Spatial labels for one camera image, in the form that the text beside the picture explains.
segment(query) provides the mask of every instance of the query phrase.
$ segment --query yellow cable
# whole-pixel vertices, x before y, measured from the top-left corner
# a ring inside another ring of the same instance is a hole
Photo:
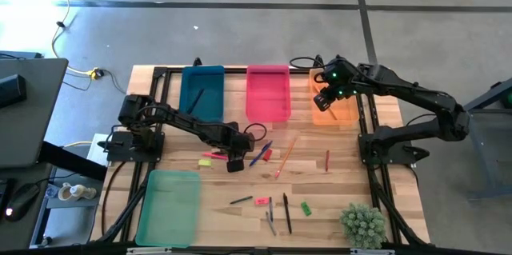
[[[64,23],[64,21],[66,20],[67,16],[70,14],[70,0],[66,0],[67,1],[67,10],[66,10],[66,15],[64,15],[64,18],[61,20],[62,23]],[[55,42],[57,41],[57,34],[58,34],[58,31],[61,27],[60,26],[57,26],[57,29],[55,31],[55,34],[54,34],[54,37],[51,39],[51,50],[53,51],[54,53],[54,56],[56,58],[60,58],[58,55],[57,55],[57,52],[55,51]],[[92,79],[95,79],[93,78],[93,72],[94,70],[89,70],[89,71],[81,71],[81,70],[76,70],[75,68],[71,67],[71,66],[67,66],[67,69],[70,70],[70,71],[73,71],[77,74],[85,74],[87,76],[90,76]]]
[[[78,142],[70,143],[68,145],[64,145],[64,147],[71,147],[71,146],[85,145],[85,144],[93,144],[93,142],[92,141],[78,141]]]

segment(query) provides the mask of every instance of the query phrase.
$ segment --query blue pen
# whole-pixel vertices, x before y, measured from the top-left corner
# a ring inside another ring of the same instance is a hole
[[[252,165],[254,165],[254,163],[256,163],[256,161],[258,161],[258,160],[259,160],[259,158],[261,158],[261,157],[262,157],[262,155],[263,155],[263,154],[265,154],[265,152],[270,148],[270,146],[271,146],[271,145],[272,145],[272,141],[270,141],[270,142],[266,143],[266,144],[265,144],[265,146],[263,146],[263,148],[262,148],[262,152],[260,152],[260,153],[258,154],[258,156],[256,156],[256,157],[253,159],[253,161],[251,161],[251,162],[249,163],[249,167],[251,167]]]

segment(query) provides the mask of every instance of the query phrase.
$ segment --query teal bin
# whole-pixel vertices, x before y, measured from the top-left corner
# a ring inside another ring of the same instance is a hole
[[[205,122],[224,120],[224,67],[194,66],[182,71],[179,111],[188,113],[198,98],[191,115]]]
[[[137,245],[186,248],[194,243],[200,189],[196,172],[152,171],[135,237]]]

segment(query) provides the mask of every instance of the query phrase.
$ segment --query computer mouse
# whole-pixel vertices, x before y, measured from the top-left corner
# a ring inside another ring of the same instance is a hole
[[[39,187],[34,183],[27,183],[18,188],[7,203],[6,220],[18,221],[22,219],[38,194]]]

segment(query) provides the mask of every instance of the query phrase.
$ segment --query pink bin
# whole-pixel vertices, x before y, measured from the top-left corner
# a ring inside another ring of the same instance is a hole
[[[246,115],[250,122],[285,122],[290,118],[288,66],[247,67]]]

